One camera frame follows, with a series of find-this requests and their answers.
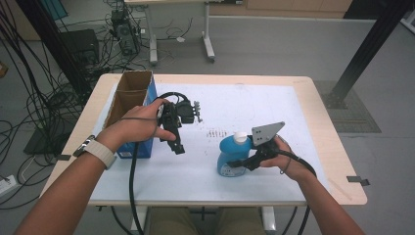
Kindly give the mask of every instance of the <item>cardboard box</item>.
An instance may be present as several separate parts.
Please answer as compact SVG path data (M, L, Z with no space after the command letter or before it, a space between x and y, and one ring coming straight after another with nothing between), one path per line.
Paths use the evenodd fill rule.
M135 106L150 105L156 98L157 90L151 71L126 71L116 88L105 127L115 123ZM131 159L135 143L122 145L116 153L122 159ZM153 138L140 143L138 158L147 159L152 155Z

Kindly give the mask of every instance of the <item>watch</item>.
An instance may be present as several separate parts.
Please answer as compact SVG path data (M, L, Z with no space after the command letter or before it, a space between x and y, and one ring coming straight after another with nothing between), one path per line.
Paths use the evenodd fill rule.
M95 141L95 135L90 135L86 140L73 152L75 157L81 156L83 153L88 152L98 159L100 159L108 169L115 161L114 153L107 148L107 146Z

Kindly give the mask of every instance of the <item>finger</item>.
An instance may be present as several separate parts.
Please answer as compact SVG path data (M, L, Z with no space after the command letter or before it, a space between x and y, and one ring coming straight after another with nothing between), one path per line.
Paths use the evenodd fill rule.
M259 163L259 165L261 167L273 167L273 166L276 166L276 165L274 165L274 162L272 160L262 161L262 162Z
M176 136L173 133L171 133L170 131L161 129L159 127L156 130L155 136L159 137L160 139L169 140L169 141L173 141L176 139Z
M169 101L166 99L162 99L162 98L157 98L156 100L153 101L152 104L155 104L156 106L161 106L164 103L168 103Z
M288 146L288 144L281 139L279 135L275 136L274 138L275 143L281 148L282 146Z

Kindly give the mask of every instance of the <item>black cable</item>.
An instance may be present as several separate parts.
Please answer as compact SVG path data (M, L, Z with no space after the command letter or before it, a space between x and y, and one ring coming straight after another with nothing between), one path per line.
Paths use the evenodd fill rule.
M144 231L141 228L140 221L138 220L137 209L135 208L135 202L134 202L134 173L135 173L135 166L137 164L138 146L139 146L139 143L135 143L134 153L132 155L130 176L129 176L129 180L128 180L128 182L129 182L128 183L128 191L129 191L129 201L130 201L132 216L134 218L135 225L137 227L138 233L140 235L144 235Z
M174 92L174 91L166 92L166 93L160 95L158 98L163 98L164 99L164 98L167 98L169 96L176 96L177 98L181 97L181 98L183 98L183 100L189 101L189 99L185 95L183 95L182 93L179 93L179 92Z
M7 202L9 202L12 198L14 198L22 189L23 189L23 187L24 186L26 186L26 184L27 184L27 182L32 178L32 177L34 177L34 175L36 175L36 174L38 174L40 171L42 171L43 169L45 169L46 168L46 166L45 167L42 167L42 168L40 168L39 170L37 170L31 177L29 177L28 179L27 179L27 181L24 183L24 184L22 184L22 186L12 195L12 196L10 196L8 199L6 199L6 200L4 200L3 202L1 202L0 203L0 206L1 205L3 205L3 204L5 204L5 203L7 203Z
M299 207L294 207L293 213L291 214L290 220L288 221L287 226L286 226L286 228L284 229L284 231L283 231L282 235L287 234L288 229L290 228L291 223L293 222L294 217L296 216L296 213L297 213L297 209L298 209L298 208L299 208Z
M2 150L1 152L0 152L0 156L1 156L1 154L3 154L3 152L4 151L6 151L6 152L4 152L4 157L3 157L3 159L0 161L0 165L4 162L4 161L6 161L6 158L7 158L7 156L8 156L8 154L9 154L9 151L10 151L10 148L11 148L11 146L12 146L12 144L13 144L13 141L15 140L15 137L16 137L16 134L18 133L18 130L19 130L19 128L22 126L22 124L24 124L24 123L28 123L28 122L31 122L31 121L26 121L27 120L27 118L29 118L29 116L26 116L18 125L16 125L16 126L12 126L12 130L15 128L15 132L13 133L13 136L12 136L12 138L10 139L10 143L7 145L7 146L5 146L5 150Z
M17 209L17 208L21 208L22 206L25 206L25 205L27 205L27 204L29 204L29 203L31 203L31 202L33 202L34 200L36 200L36 199L38 199L40 197L40 195L39 196L37 196L37 197L35 197L35 198L33 198L33 199L31 199L31 200L29 200L29 201L27 201L27 202L25 202L25 203L22 203L22 204L20 204L20 205L17 205L17 206L13 206L13 207L9 207L9 208L0 208L0 211L1 210L12 210L12 209Z
M287 152L287 151L284 151L284 150L278 150L278 151L276 151L276 154L277 155L284 155L284 156L287 156L287 157L289 157L289 158L291 158L291 159L293 159L293 160L295 160L295 161L297 161L297 162L299 162L299 163L301 163L302 165L304 165L309 171L311 171L311 173L315 176L315 177L317 177L317 173L315 172L315 170L314 170L314 168L311 166L311 164L309 164L306 160L304 160L304 159L302 159L302 158L300 158L299 156L297 156L297 155L295 155L295 154L293 154L293 153L290 153L290 152Z
M115 208L114 208L114 206L111 206L111 212L113 212L113 216L114 216L114 219L115 219L115 221L116 221L116 223L119 225L119 227L126 233L126 234L128 234L128 235L133 235L122 223L121 223L121 221L119 220L119 218L118 218L118 216L116 215L116 212L115 212Z
M302 232L304 231L305 225L307 224L308 221L308 215L310 214L311 208L309 205L307 205L307 207L305 208L305 213L304 213L304 218L302 219L302 223L301 223L301 227L299 230L299 235L302 234Z
M2 156L3 153L6 153L5 157L0 161L0 164L2 164L4 162L4 160L6 159L8 150L10 149L10 145L12 143L11 137L12 137L12 133L13 133L13 127L12 127L12 124L7 120L0 120L0 122L5 122L6 124L9 125L9 128L7 130L4 130L4 131L0 132L0 135L5 137L0 142L0 146L4 145L4 147L0 151L0 156Z
M60 146L63 145L63 143L69 137L67 133L58 133L58 131L60 130L59 126L62 126L63 129L66 129L66 126L68 126L70 123L70 121L68 121L67 118L64 116L71 116L75 119L78 119L83 107L81 106L80 110L78 108L79 103L73 102L74 99L78 99L77 96L73 95L73 90L67 91L64 88L64 86L61 86L59 78L61 77L62 73L58 76L58 80L55 79L54 75L52 75L51 67L49 64L49 58L44 44L42 43L42 49L45 55L46 66L39 59L39 57L37 57L36 53L30 48L28 43L26 43L24 39L18 34L16 30L14 16L10 11L10 7L7 5L7 3L6 6L9 9L10 14L6 14L5 7L3 5L0 6L3 11L0 12L0 31L4 35L4 39L1 39L1 42L7 50L10 58L12 59L22 79L23 85L25 86L25 89L29 94L28 100L26 102L26 108L29 113L28 117L30 117L32 121L38 121L37 125L39 125L39 128L37 129L40 130L43 136L45 137L47 141L46 146L49 146L49 148L47 149L52 148L52 150L54 150L53 152L56 152L60 149ZM14 59L14 56L10 52L9 47L5 44L5 41L7 41L10 44L10 47L14 50L16 55L23 61L23 65L26 69L29 78L29 84L25 82L25 79L23 78L23 75ZM48 79L49 84L52 88L52 92L50 92L48 95L41 93L41 91L37 88L37 84L34 79L34 73L31 70L32 64L29 65L29 63L27 62L27 59L24 56L25 52L22 50L20 45L21 43L27 48L27 50L31 53L31 56L33 56L33 58L37 61L38 65L43 69L43 72L45 73L46 78ZM66 102L59 104L60 106L56 106L57 97L60 97L59 99L66 100ZM65 112L62 110L62 108L68 109L68 111ZM3 163L7 158L10 146L21 124L19 124L18 127L15 129L12 138L10 138L11 135L9 134L9 136L6 136L6 140L3 140L0 143L0 146L2 147L3 145L6 145L6 147L2 149L0 152L0 156L4 155L0 161L0 164ZM44 159L47 162L46 165L50 165L52 163L52 160L54 160L53 156L51 155L44 155ZM45 164L41 164L37 159L34 159L34 161L38 165L45 166Z

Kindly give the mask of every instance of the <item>blue spray bottle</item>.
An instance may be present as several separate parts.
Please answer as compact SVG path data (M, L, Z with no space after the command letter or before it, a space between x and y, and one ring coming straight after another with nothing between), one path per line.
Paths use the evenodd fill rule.
M245 173L244 167L230 167L227 163L245 160L250 154L252 141L246 132L236 132L224 138L219 145L220 156L217 159L217 172L222 176L235 177Z

